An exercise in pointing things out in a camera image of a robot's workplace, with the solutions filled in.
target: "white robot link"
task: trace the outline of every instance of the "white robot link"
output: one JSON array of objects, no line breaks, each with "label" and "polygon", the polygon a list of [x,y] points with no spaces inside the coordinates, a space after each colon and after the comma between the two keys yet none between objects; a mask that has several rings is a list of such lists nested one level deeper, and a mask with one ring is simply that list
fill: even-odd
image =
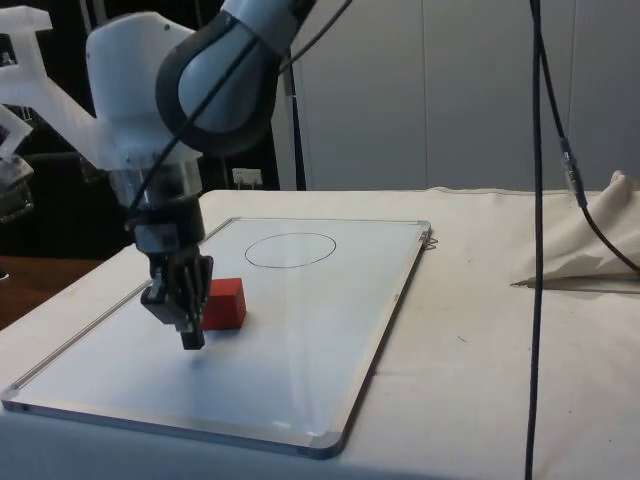
[{"label": "white robot link", "polygon": [[[198,249],[205,230],[197,158],[238,153],[267,131],[279,66],[314,5],[227,0],[197,32],[151,12],[111,21],[87,40],[95,117],[47,76],[36,40],[37,31],[51,29],[47,12],[0,11],[0,32],[9,35],[16,57],[16,64],[0,68],[0,103],[32,108],[95,167],[108,170],[123,206],[132,204],[160,152],[179,134],[166,161],[155,165],[131,222],[136,246],[150,262],[152,283],[142,304],[175,326],[185,349],[204,344],[202,312],[213,269],[212,258]],[[216,83],[223,85],[217,95],[185,128]],[[9,131],[2,155],[9,156],[30,129],[0,107]]]}]

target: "cable connector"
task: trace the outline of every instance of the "cable connector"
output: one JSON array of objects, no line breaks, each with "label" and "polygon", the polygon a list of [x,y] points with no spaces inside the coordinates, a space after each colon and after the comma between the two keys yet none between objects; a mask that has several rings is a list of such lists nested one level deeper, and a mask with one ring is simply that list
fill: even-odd
[{"label": "cable connector", "polygon": [[578,206],[580,206],[580,208],[586,208],[588,202],[587,196],[584,193],[582,175],[580,175],[578,161],[573,155],[568,138],[563,137],[560,139],[560,148],[562,149],[562,163],[569,187],[578,201]]}]

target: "red block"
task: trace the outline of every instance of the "red block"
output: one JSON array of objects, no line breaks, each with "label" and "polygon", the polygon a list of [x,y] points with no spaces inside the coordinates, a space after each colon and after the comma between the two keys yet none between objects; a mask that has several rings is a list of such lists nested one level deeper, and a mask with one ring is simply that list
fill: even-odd
[{"label": "red block", "polygon": [[238,330],[242,327],[246,314],[242,279],[211,281],[209,301],[204,308],[203,330]]}]

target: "black cable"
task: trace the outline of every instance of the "black cable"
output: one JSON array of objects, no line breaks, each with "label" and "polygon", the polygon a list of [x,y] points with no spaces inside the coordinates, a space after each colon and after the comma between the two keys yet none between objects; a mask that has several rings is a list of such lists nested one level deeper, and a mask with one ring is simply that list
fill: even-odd
[{"label": "black cable", "polygon": [[535,244],[536,274],[535,299],[533,303],[533,335],[531,339],[531,376],[529,389],[529,422],[527,425],[527,447],[525,455],[525,480],[533,479],[533,453],[538,414],[538,370],[540,364],[540,333],[542,327],[542,280],[544,273],[543,239],[543,171],[542,171],[542,120],[540,113],[540,63],[542,19],[540,0],[531,0],[533,11],[533,148],[535,162]]},{"label": "black cable", "polygon": [[618,257],[625,265],[627,265],[627,267],[629,267],[631,270],[633,270],[638,275],[640,275],[640,267],[638,265],[636,265],[635,263],[633,263],[633,261],[631,261],[629,258],[624,256],[624,254],[622,252],[620,252],[620,250],[618,250],[615,247],[615,245],[613,245],[609,241],[609,239],[605,236],[605,234],[602,233],[602,230],[600,230],[600,228],[598,228],[598,225],[596,225],[596,222],[591,217],[591,213],[589,213],[589,209],[587,207],[581,207],[581,210],[582,210],[582,213],[584,215],[585,220],[587,221],[587,223],[591,227],[591,230],[593,230],[593,233],[596,234],[596,236],[600,239],[600,241],[602,243],[604,243],[606,245],[606,247],[609,250],[611,250],[611,252],[616,257]]},{"label": "black cable", "polygon": [[164,147],[162,152],[160,152],[160,155],[158,155],[158,158],[156,158],[156,161],[153,163],[153,166],[147,172],[147,175],[144,177],[142,184],[138,188],[138,191],[136,192],[136,195],[133,198],[133,201],[131,202],[131,206],[129,207],[129,217],[133,217],[133,215],[135,214],[135,211],[140,205],[140,201],[144,196],[145,190],[147,189],[147,187],[149,187],[149,184],[153,180],[153,177],[156,175],[156,173],[158,173],[158,170],[160,170],[160,167],[162,166],[162,164],[169,157],[169,155],[171,154],[173,149],[176,147],[176,145],[180,142],[182,135],[184,135],[184,133],[195,123],[198,117],[202,115],[202,112],[206,110],[206,108],[213,101],[213,99],[218,94],[218,92],[220,92],[222,87],[224,87],[224,85],[227,83],[229,78],[238,69],[240,64],[249,55],[249,53],[251,53],[251,51],[258,44],[258,42],[259,42],[258,38],[252,39],[251,42],[249,42],[240,51],[238,56],[229,65],[229,67],[224,72],[224,74],[220,77],[220,79],[218,79],[218,81],[213,85],[213,87],[211,87],[211,90],[209,90],[209,93],[207,93],[207,96],[202,100],[202,102],[200,102],[200,104],[196,107],[196,109],[189,116],[189,118],[185,120],[185,122],[178,129],[178,131],[173,136],[171,141],[169,141],[166,147]]},{"label": "black cable", "polygon": [[286,72],[291,67],[291,65],[296,63],[309,50],[311,50],[313,46],[316,43],[318,43],[322,37],[324,37],[325,33],[327,33],[331,29],[331,27],[333,27],[333,25],[340,19],[342,14],[347,10],[347,8],[351,6],[352,3],[353,3],[353,0],[345,0],[342,6],[336,11],[336,13],[333,14],[333,16],[326,23],[326,25],[320,29],[320,31],[315,35],[315,37],[309,40],[309,43],[307,43],[304,47],[302,47],[298,53],[296,53],[294,56],[292,56],[289,60],[287,60],[285,63],[283,63],[280,66],[280,75]]},{"label": "black cable", "polygon": [[[533,14],[533,0],[529,0],[529,5],[531,7],[531,12]],[[547,94],[549,97],[549,103],[551,105],[551,112],[553,114],[553,120],[556,125],[556,131],[558,133],[558,138],[560,139],[560,146],[562,149],[562,154],[565,161],[565,169],[567,171],[568,179],[571,183],[571,187],[573,192],[578,200],[578,205],[584,214],[585,220],[589,224],[593,233],[600,239],[600,241],[613,253],[621,262],[627,265],[631,270],[640,275],[640,266],[634,263],[631,259],[625,256],[620,250],[618,250],[615,245],[609,241],[609,239],[604,235],[602,230],[596,225],[595,221],[591,217],[589,210],[587,209],[587,198],[584,191],[584,185],[582,183],[582,178],[580,175],[580,170],[578,169],[578,163],[573,155],[573,151],[571,149],[571,145],[569,143],[569,139],[565,136],[565,130],[562,125],[562,119],[560,117],[560,111],[558,108],[558,102],[556,100],[555,89],[553,88],[553,81],[551,78],[551,69],[549,68],[549,61],[547,58],[547,51],[544,45],[544,37],[542,35],[542,31],[539,32],[540,35],[540,56],[542,59],[542,67],[544,71],[544,79],[545,84],[547,86]]]}]

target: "white wall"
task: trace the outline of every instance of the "white wall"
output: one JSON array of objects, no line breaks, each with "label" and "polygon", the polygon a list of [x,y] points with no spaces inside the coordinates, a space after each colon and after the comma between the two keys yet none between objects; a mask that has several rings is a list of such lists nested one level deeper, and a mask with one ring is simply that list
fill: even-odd
[{"label": "white wall", "polygon": [[[318,2],[294,45],[342,0]],[[530,189],[527,0],[355,0],[297,65],[314,189]],[[640,176],[640,2],[543,0],[563,120],[589,187]],[[564,186],[544,99],[545,178]]]},{"label": "white wall", "polygon": [[640,1],[578,0],[571,129],[585,181],[640,179]]},{"label": "white wall", "polygon": [[[293,50],[342,4],[322,0]],[[309,189],[427,186],[421,0],[360,0],[294,69]]]}]

